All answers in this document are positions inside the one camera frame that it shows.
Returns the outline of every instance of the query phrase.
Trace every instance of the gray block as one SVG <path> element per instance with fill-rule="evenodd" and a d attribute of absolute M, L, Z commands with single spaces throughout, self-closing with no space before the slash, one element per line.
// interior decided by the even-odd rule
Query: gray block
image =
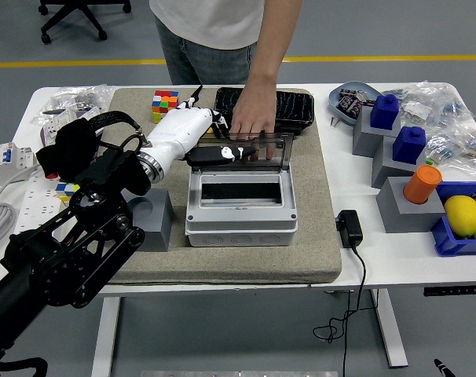
<path fill-rule="evenodd" d="M 434 190 L 424 204 L 404 198 L 404 187 L 410 177 L 388 177 L 376 197 L 381 219 L 387 233 L 429 232 L 445 213 Z"/>
<path fill-rule="evenodd" d="M 134 226 L 145 232 L 143 251 L 168 251 L 174 210 L 168 190 L 151 188 L 144 196 L 123 190 L 123 197 L 134 214 Z"/>
<path fill-rule="evenodd" d="M 401 131 L 401 117 L 395 118 L 391 130 L 371 127 L 371 111 L 369 106 L 362 106 L 357 122 L 353 127 L 353 150 L 357 156 L 373 157 L 383 136 L 397 137 Z"/>
<path fill-rule="evenodd" d="M 372 160 L 371 186 L 380 189 L 388 177 L 411 177 L 419 166 L 425 163 L 425 152 L 421 152 L 416 164 L 403 163 L 393 159 L 394 137 L 385 136 Z"/>

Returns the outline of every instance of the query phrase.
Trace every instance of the office chair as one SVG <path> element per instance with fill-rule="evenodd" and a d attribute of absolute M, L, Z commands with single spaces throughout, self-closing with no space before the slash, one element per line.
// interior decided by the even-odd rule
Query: office chair
<path fill-rule="evenodd" d="M 102 5 L 102 4 L 123 4 L 123 12 L 131 12 L 130 0 L 60 0 L 60 1 L 50 1 L 50 0 L 41 0 L 41 5 L 39 6 L 39 13 L 43 16 L 48 14 L 48 8 L 46 5 L 63 5 L 60 10 L 55 13 L 53 17 L 41 27 L 41 40 L 44 44 L 51 43 L 51 38 L 47 34 L 47 31 L 62 21 L 66 16 L 74 12 L 76 9 L 81 10 L 88 17 L 88 20 L 94 25 L 98 30 L 98 38 L 104 41 L 107 39 L 107 33 L 102 29 L 102 26 L 98 23 L 95 16 L 91 13 L 88 5 Z"/>

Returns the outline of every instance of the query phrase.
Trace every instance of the power adapter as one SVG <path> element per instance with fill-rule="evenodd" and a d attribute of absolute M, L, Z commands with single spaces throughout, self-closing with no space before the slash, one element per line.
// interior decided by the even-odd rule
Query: power adapter
<path fill-rule="evenodd" d="M 355 210 L 339 212 L 338 217 L 335 218 L 335 228 L 339 231 L 344 248 L 356 247 L 364 239 L 361 223 Z"/>

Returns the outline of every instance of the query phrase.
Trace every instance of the white table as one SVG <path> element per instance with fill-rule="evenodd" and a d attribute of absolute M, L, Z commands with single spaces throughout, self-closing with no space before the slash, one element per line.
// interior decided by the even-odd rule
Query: white table
<path fill-rule="evenodd" d="M 403 84 L 370 84 L 377 90 L 388 90 Z M 320 144 L 324 156 L 331 200 L 336 216 L 340 210 L 354 209 L 359 215 L 364 241 L 358 252 L 367 266 L 365 287 L 376 288 L 405 286 L 451 286 L 476 284 L 476 256 L 440 258 L 434 249 L 431 233 L 387 234 L 385 233 L 375 197 L 379 190 L 370 186 L 372 159 L 351 154 L 352 127 L 339 123 L 336 128 L 330 126 L 332 114 L 329 111 L 328 94 L 339 84 L 304 84 L 279 86 L 297 87 L 308 90 L 315 98 L 315 116 L 319 127 Z M 39 128 L 31 123 L 48 99 L 58 88 L 37 90 L 28 104 L 24 117 L 13 141 L 18 146 L 29 146 L 33 150 L 42 147 Z M 476 127 L 475 122 L 469 126 Z M 442 167 L 445 181 L 471 181 L 471 176 L 449 167 Z M 20 207 L 24 184 L 9 187 L 3 200 L 9 201 L 15 208 Z M 0 258 L 3 255 L 7 237 L 0 242 Z M 361 283 L 362 268 L 360 262 L 350 250 L 341 249 L 342 272 L 330 284 L 314 284 L 311 287 L 325 290 L 354 289 Z M 0 266 L 0 278 L 5 274 Z M 170 291 L 220 291 L 229 289 L 251 289 L 272 287 L 308 287 L 308 284 L 289 284 L 280 286 L 236 286 L 236 285 L 163 285 L 163 286 L 119 286 L 108 285 L 101 291 L 105 297 L 101 326 L 98 334 L 97 352 L 93 365 L 93 376 L 108 375 L 112 364 L 115 326 L 118 318 L 120 297 L 128 295 L 151 295 L 156 292 Z M 407 359 L 401 344 L 393 308 L 386 289 L 380 291 L 379 321 L 388 352 L 390 366 L 406 366 Z"/>

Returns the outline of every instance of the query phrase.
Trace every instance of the lemon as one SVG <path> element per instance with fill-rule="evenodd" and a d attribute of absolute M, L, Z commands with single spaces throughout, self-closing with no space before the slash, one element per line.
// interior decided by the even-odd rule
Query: lemon
<path fill-rule="evenodd" d="M 451 196 L 444 204 L 452 231 L 460 237 L 476 233 L 476 201 L 465 195 Z"/>

